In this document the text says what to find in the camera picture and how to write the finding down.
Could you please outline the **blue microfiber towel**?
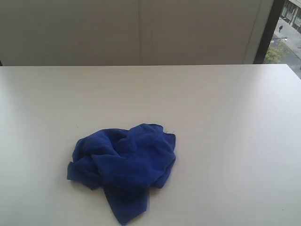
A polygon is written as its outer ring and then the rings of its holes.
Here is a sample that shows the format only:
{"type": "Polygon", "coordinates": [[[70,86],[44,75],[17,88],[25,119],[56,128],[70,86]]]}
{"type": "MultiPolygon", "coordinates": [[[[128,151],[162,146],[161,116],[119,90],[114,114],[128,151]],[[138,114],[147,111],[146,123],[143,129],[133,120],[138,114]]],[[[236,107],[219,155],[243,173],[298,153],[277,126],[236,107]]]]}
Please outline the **blue microfiber towel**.
{"type": "Polygon", "coordinates": [[[162,188],[176,156],[176,136],[161,125],[102,129],[77,141],[67,179],[94,190],[102,188],[121,225],[144,213],[148,190],[162,188]]]}

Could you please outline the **dark window frame post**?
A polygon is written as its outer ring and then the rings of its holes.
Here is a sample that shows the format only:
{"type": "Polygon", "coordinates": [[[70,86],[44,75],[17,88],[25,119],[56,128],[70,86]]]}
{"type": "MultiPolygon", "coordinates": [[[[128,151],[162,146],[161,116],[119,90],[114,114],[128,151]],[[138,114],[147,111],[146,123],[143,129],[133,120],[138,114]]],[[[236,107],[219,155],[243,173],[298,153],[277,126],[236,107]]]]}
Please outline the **dark window frame post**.
{"type": "Polygon", "coordinates": [[[283,9],[285,0],[274,0],[267,22],[265,24],[263,34],[261,37],[261,41],[259,43],[253,64],[263,64],[265,56],[267,54],[270,41],[273,37],[274,30],[276,28],[277,22],[279,20],[279,16],[283,9]]]}

